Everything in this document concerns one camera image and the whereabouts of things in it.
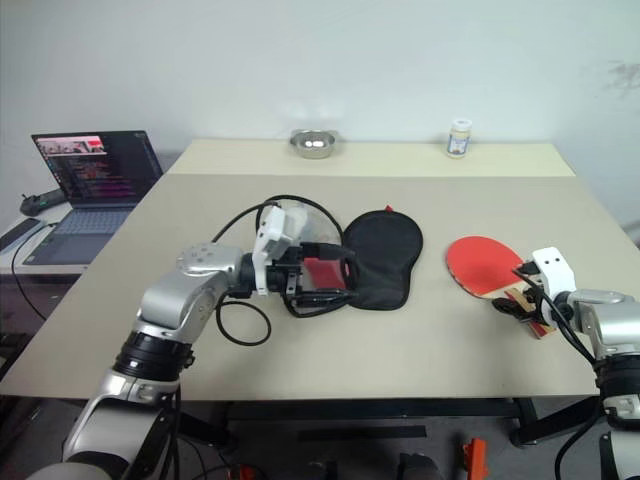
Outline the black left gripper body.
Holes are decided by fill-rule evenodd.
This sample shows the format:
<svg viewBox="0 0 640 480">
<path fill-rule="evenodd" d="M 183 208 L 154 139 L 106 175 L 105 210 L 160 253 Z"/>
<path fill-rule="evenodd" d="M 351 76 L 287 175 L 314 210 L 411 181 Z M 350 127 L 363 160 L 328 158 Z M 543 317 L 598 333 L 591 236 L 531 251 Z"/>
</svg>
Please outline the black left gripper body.
<svg viewBox="0 0 640 480">
<path fill-rule="evenodd" d="M 267 290 L 278 293 L 289 302 L 297 302 L 303 293 L 300 284 L 304 263 L 304 249 L 293 246 L 285 250 L 283 255 L 271 261 L 266 267 Z"/>
</svg>

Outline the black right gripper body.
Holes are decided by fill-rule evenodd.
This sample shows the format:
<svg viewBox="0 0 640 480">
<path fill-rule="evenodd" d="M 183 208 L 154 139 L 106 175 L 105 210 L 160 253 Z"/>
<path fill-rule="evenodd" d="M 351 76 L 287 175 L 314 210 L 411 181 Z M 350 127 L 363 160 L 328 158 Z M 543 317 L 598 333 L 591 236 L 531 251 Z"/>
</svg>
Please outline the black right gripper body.
<svg viewBox="0 0 640 480">
<path fill-rule="evenodd" d="M 551 321 L 545 318 L 542 310 L 546 302 L 544 289 L 529 278 L 523 278 L 523 281 L 528 286 L 527 291 L 533 299 L 534 306 L 534 310 L 527 314 L 524 322 L 534 322 L 540 325 L 552 326 Z"/>
</svg>

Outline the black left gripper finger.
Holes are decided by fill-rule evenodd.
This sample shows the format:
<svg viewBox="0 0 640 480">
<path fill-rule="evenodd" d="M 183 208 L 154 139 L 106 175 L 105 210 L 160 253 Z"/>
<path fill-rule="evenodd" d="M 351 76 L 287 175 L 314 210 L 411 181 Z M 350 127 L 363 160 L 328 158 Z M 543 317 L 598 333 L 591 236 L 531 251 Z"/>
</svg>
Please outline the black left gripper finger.
<svg viewBox="0 0 640 480">
<path fill-rule="evenodd" d="M 345 289 L 300 290 L 285 296 L 285 307 L 294 317 L 316 317 L 348 305 L 356 296 Z"/>
<path fill-rule="evenodd" d="M 302 242 L 300 248 L 302 258 L 315 258 L 321 261 L 353 259 L 356 256 L 351 249 L 332 243 Z"/>
</svg>

